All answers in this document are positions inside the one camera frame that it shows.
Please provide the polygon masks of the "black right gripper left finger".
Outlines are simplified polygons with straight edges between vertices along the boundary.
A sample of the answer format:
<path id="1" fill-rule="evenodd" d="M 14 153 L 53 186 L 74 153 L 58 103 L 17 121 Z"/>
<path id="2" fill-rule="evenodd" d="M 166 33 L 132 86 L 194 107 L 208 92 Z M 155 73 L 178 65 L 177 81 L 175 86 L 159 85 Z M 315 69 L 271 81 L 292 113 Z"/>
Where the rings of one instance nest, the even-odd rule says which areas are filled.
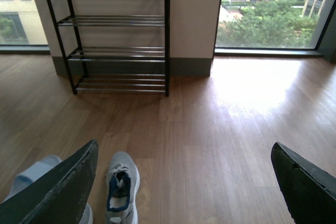
<path id="1" fill-rule="evenodd" d="M 90 140 L 41 178 L 1 203 L 1 223 L 79 223 L 96 176 Z"/>

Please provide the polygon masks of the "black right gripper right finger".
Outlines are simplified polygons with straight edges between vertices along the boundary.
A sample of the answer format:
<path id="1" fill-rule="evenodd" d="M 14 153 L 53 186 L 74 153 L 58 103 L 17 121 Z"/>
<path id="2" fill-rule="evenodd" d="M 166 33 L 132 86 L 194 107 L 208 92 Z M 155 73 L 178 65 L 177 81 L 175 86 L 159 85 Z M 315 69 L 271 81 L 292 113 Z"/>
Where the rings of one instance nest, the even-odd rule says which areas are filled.
<path id="1" fill-rule="evenodd" d="M 335 177 L 280 142 L 271 162 L 295 223 L 335 223 Z"/>

